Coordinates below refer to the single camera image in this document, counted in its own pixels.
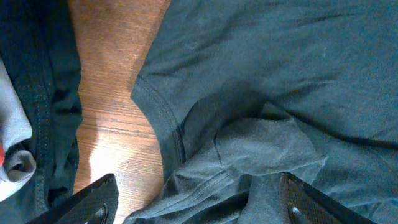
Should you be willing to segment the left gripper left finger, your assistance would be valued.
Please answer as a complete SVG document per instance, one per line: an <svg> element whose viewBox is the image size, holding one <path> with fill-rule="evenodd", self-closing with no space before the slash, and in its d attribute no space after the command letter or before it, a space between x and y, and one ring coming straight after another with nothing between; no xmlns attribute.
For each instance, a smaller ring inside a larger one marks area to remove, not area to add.
<svg viewBox="0 0 398 224"><path fill-rule="evenodd" d="M118 197L114 174L106 174L28 224L113 224Z"/></svg>

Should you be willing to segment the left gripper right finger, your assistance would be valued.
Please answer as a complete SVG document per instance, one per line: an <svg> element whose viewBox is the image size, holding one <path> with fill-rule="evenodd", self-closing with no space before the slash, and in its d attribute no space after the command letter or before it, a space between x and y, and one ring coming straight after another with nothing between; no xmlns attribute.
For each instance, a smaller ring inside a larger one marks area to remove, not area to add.
<svg viewBox="0 0 398 224"><path fill-rule="evenodd" d="M280 175L279 203L286 224L375 224L290 172Z"/></svg>

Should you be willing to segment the dark green t-shirt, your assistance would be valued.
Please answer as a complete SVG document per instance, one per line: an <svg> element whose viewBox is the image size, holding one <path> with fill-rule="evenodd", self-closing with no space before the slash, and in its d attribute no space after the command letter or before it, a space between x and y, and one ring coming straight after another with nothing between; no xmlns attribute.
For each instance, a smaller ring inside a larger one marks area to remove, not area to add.
<svg viewBox="0 0 398 224"><path fill-rule="evenodd" d="M164 186L126 223L281 223L290 172L397 222L397 2L172 0L132 100Z"/></svg>

